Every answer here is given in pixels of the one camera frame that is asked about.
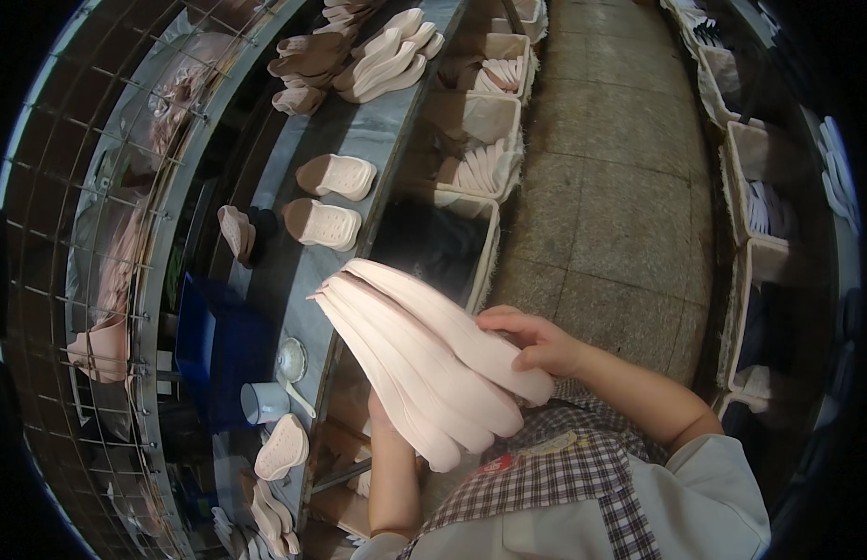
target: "floor tile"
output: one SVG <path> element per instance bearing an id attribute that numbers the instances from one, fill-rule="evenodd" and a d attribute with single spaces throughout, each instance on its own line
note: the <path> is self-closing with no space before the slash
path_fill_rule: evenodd
<path id="1" fill-rule="evenodd" d="M 554 322 L 633 364 L 663 371 L 682 311 L 681 299 L 568 271 Z"/>
<path id="2" fill-rule="evenodd" d="M 530 150 L 580 154 L 588 87 L 575 80 L 542 80 L 530 104 Z"/>
<path id="3" fill-rule="evenodd" d="M 587 84 L 585 135 L 550 141 L 555 151 L 688 178 L 683 99 L 610 84 Z"/>
<path id="4" fill-rule="evenodd" d="M 708 308 L 688 301 L 683 304 L 683 316 L 679 321 L 673 356 L 665 373 L 667 377 L 686 387 L 692 386 L 692 379 L 698 368 L 707 321 Z"/>
<path id="5" fill-rule="evenodd" d="M 672 45 L 670 29 L 661 19 L 657 7 L 606 6 L 602 4 L 554 3 L 549 21 L 552 30 L 571 33 L 595 33 Z"/>
<path id="6" fill-rule="evenodd" d="M 702 305 L 710 303 L 715 261 L 713 245 L 713 209 L 710 201 L 710 181 L 696 177 L 691 181 L 692 233 L 688 282 L 685 299 Z"/>
<path id="7" fill-rule="evenodd" d="M 710 175 L 708 166 L 708 147 L 704 141 L 704 131 L 699 117 L 700 98 L 679 99 L 679 129 L 688 140 L 689 177 L 706 177 Z"/>
<path id="8" fill-rule="evenodd" d="M 685 179 L 587 161 L 570 269 L 684 297 L 690 203 Z"/>
<path id="9" fill-rule="evenodd" d="M 674 47 L 607 35 L 587 35 L 586 52 L 587 79 L 591 82 L 631 86 L 681 98 L 692 96 L 688 75 Z"/>
<path id="10" fill-rule="evenodd" d="M 585 161 L 530 151 L 506 255 L 566 269 Z"/>
<path id="11" fill-rule="evenodd" d="M 586 79 L 586 35 L 579 33 L 549 33 L 539 78 Z"/>
<path id="12" fill-rule="evenodd" d="M 551 320 L 558 308 L 565 271 L 515 256 L 500 259 L 486 306 L 514 306 L 524 313 Z"/>

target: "white sleeve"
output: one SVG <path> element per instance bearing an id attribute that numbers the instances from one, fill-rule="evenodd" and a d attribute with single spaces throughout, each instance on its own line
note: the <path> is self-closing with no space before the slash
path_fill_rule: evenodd
<path id="1" fill-rule="evenodd" d="M 666 544 L 667 552 L 679 546 L 675 557 L 719 558 L 724 556 L 720 551 L 760 557 L 769 546 L 761 489 L 737 439 L 701 435 L 677 451 L 665 469 L 642 467 L 643 477 L 633 470 L 634 479 L 640 478 L 636 491 L 646 513 L 653 513 L 649 521 L 662 552 Z"/>
<path id="2" fill-rule="evenodd" d="M 357 548 L 350 560 L 394 560 L 408 542 L 397 533 L 381 533 Z"/>

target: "checkered apron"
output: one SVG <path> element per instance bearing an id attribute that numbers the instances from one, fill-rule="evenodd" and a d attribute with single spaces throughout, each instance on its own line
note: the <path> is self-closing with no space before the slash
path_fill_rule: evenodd
<path id="1" fill-rule="evenodd" d="M 573 380 L 559 382 L 547 404 L 524 416 L 524 428 L 484 453 L 483 466 L 446 498 L 398 560 L 450 523 L 582 500 L 597 500 L 614 558 L 660 558 L 627 454 L 663 464 L 665 451 Z"/>

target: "blue container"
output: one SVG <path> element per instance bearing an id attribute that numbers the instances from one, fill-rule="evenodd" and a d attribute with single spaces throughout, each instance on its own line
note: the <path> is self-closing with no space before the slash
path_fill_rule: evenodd
<path id="1" fill-rule="evenodd" d="M 222 282 L 184 275 L 175 363 L 214 434 L 251 427 L 241 385 L 268 381 L 275 329 Z"/>

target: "white cloth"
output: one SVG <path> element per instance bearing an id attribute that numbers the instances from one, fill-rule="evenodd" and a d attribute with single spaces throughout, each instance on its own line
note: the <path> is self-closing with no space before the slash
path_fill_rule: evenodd
<path id="1" fill-rule="evenodd" d="M 702 435 L 665 467 L 629 455 L 633 487 L 664 558 L 758 558 L 769 545 L 769 516 L 741 442 Z M 352 560 L 392 560 L 408 539 L 378 535 Z M 594 500 L 454 523 L 424 535 L 412 560 L 610 558 Z"/>

